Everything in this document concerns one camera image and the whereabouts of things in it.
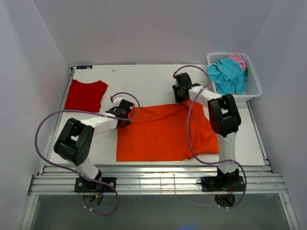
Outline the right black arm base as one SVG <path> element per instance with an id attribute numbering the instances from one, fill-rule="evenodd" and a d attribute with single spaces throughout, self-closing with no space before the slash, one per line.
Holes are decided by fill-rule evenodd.
<path id="1" fill-rule="evenodd" d="M 243 177 L 239 175 L 239 169 L 223 174 L 217 168 L 216 176 L 201 177 L 196 184 L 201 185 L 203 192 L 243 192 L 245 188 Z"/>

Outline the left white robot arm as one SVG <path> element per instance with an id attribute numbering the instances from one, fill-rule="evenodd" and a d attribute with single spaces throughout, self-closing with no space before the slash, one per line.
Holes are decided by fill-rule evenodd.
<path id="1" fill-rule="evenodd" d="M 102 116 L 85 120 L 70 118 L 59 134 L 54 152 L 70 163 L 78 173 L 87 177 L 85 186 L 90 191 L 97 191 L 102 185 L 102 180 L 98 177 L 100 171 L 89 159 L 93 138 L 109 130 L 128 126 L 129 114 L 133 108 L 134 103 L 117 97 L 115 106 Z"/>

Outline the orange t shirt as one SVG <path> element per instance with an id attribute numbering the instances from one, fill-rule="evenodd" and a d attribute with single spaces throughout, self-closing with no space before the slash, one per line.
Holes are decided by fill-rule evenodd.
<path id="1" fill-rule="evenodd" d="M 183 161 L 192 159 L 187 137 L 191 101 L 137 109 L 131 124 L 118 129 L 117 161 Z M 218 154 L 218 140 L 195 103 L 190 116 L 190 139 L 196 155 Z"/>

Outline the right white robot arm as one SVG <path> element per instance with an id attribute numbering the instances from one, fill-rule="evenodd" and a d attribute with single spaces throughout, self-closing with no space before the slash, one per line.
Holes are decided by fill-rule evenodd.
<path id="1" fill-rule="evenodd" d="M 194 158 L 205 165 L 217 165 L 217 186 L 228 190 L 239 177 L 239 163 L 236 161 L 236 134 L 241 125 L 241 117 L 231 94 L 217 94 L 198 83 L 193 84 L 187 73 L 174 75 L 175 85 L 172 86 L 177 103 L 190 100 L 191 105 L 187 117 L 187 137 L 189 149 Z M 204 162 L 200 160 L 191 144 L 190 116 L 195 103 L 206 107 L 209 112 L 210 127 L 217 135 L 219 148 L 219 161 Z"/>

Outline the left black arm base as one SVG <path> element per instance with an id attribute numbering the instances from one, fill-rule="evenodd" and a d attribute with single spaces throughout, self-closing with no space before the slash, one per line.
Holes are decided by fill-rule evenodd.
<path id="1" fill-rule="evenodd" d="M 116 177 L 102 177 L 99 178 L 100 181 L 111 185 L 113 188 L 116 188 L 117 178 Z M 96 183 L 93 181 L 86 180 L 82 177 L 78 177 L 75 181 L 74 192 L 75 193 L 112 193 L 113 190 L 104 184 Z"/>

